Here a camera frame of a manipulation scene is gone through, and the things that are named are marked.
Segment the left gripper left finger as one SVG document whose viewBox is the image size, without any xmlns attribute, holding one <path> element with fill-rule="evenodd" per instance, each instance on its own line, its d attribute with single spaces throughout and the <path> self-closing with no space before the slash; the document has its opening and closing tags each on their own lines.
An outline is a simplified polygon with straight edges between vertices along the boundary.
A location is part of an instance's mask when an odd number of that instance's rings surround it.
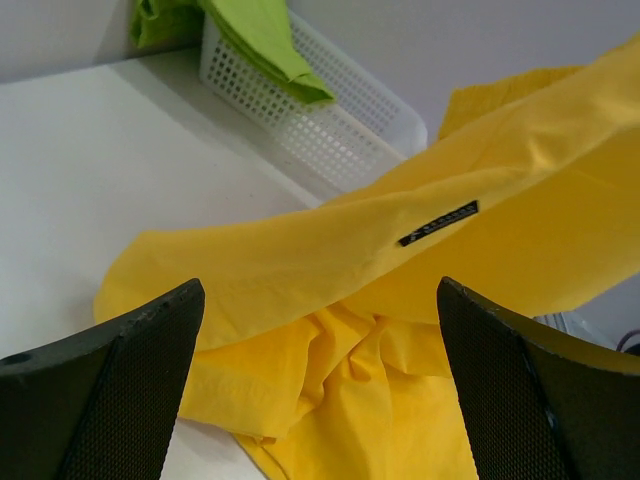
<svg viewBox="0 0 640 480">
<path fill-rule="evenodd" d="M 205 307 L 191 279 L 1 361 L 4 479 L 158 479 Z"/>
</svg>

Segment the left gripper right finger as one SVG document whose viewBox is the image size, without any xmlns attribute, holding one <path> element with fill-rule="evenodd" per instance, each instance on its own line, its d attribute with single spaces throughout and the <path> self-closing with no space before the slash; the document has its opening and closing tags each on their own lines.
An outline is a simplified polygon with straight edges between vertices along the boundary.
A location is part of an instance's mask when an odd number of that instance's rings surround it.
<svg viewBox="0 0 640 480">
<path fill-rule="evenodd" d="M 636 479 L 639 359 L 445 277 L 437 310 L 481 479 Z"/>
</svg>

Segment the yellow shorts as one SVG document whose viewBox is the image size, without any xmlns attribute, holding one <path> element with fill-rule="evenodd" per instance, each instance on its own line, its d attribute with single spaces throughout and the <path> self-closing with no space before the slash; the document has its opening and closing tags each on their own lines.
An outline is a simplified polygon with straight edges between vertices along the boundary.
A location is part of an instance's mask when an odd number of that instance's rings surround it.
<svg viewBox="0 0 640 480">
<path fill-rule="evenodd" d="M 272 479 L 472 479 L 440 334 L 451 277 L 527 316 L 639 271 L 639 41 L 455 91 L 439 138 L 366 188 L 254 223 L 139 235 L 104 322 L 196 278 L 179 413 Z"/>
</svg>

